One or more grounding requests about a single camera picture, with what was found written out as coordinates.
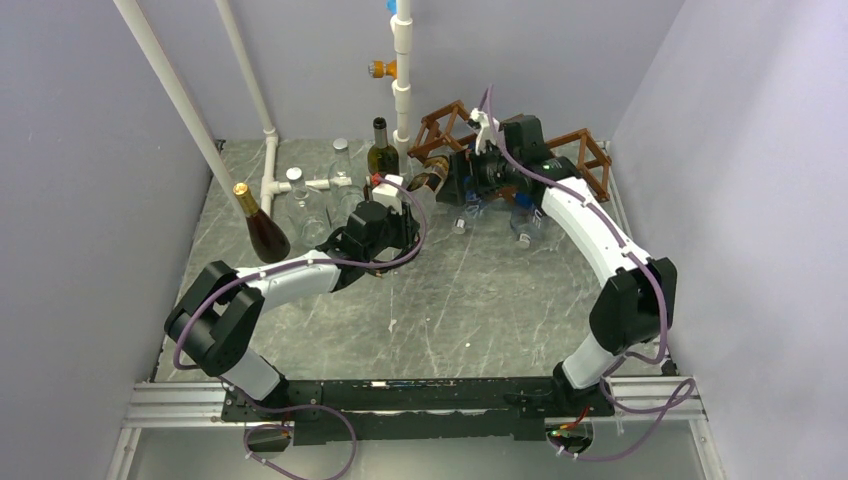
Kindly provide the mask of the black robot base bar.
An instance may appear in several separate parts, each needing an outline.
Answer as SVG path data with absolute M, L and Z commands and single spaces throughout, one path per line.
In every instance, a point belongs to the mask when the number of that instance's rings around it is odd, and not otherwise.
M 574 390 L 551 376 L 292 380 L 291 413 L 278 405 L 252 407 L 225 395 L 226 423 L 280 423 L 293 428 L 296 446 L 360 441 L 509 437 L 541 441 L 548 426 L 578 417 L 608 418 L 614 408 L 596 386 Z

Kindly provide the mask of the brown gold-capped wine bottle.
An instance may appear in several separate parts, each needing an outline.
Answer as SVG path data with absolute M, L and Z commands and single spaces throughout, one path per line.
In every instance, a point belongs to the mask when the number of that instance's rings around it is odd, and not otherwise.
M 233 194 L 244 213 L 253 250 L 266 264 L 285 260 L 291 244 L 282 229 L 261 209 L 249 186 L 239 182 L 233 187 Z

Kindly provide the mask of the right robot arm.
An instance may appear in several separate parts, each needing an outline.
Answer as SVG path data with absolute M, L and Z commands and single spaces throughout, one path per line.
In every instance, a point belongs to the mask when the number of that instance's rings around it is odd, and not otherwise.
M 512 188 L 526 197 L 574 241 L 601 285 L 586 338 L 552 374 L 553 406 L 574 415 L 600 392 L 604 375 L 634 356 L 634 345 L 667 342 L 677 269 L 668 258 L 652 257 L 615 224 L 587 177 L 545 144 L 536 117 L 500 122 L 475 108 L 467 124 L 476 136 L 452 160 L 459 188 L 479 195 Z

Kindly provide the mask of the dark bottle black cap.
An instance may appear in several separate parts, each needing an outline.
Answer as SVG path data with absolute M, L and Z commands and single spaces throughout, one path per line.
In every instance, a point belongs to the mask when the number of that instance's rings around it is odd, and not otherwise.
M 438 194 L 449 176 L 450 159 L 445 155 L 431 156 L 424 161 L 422 166 L 423 170 L 411 179 L 406 190 L 413 192 L 428 188 L 434 194 Z

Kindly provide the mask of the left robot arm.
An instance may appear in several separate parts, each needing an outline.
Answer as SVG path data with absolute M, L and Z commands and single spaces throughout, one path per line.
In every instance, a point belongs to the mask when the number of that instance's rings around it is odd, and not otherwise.
M 241 270 L 223 261 L 207 264 L 165 321 L 175 353 L 239 389 L 261 419 L 279 417 L 290 404 L 289 382 L 250 347 L 260 316 L 411 261 L 422 246 L 420 213 L 415 202 L 394 208 L 364 201 L 346 226 L 299 257 Z

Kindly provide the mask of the dark green wine bottle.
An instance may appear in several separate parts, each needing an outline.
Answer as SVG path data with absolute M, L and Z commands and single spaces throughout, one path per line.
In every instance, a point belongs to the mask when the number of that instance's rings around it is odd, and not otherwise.
M 372 122 L 374 143 L 368 150 L 367 167 L 371 175 L 399 175 L 400 159 L 396 148 L 389 143 L 387 122 L 375 117 Z

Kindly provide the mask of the clear glass bottle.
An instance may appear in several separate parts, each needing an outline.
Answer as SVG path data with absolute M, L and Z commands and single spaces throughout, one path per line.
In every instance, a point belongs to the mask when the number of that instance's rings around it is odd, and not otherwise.
M 332 231 L 328 206 L 323 194 L 310 187 L 299 167 L 285 172 L 290 191 L 285 195 L 285 208 L 296 233 L 308 248 L 316 247 L 330 236 Z
M 335 216 L 339 221 L 347 220 L 360 202 L 365 200 L 365 175 L 351 160 L 348 141 L 337 138 L 332 142 L 333 161 L 327 180 L 330 188 Z

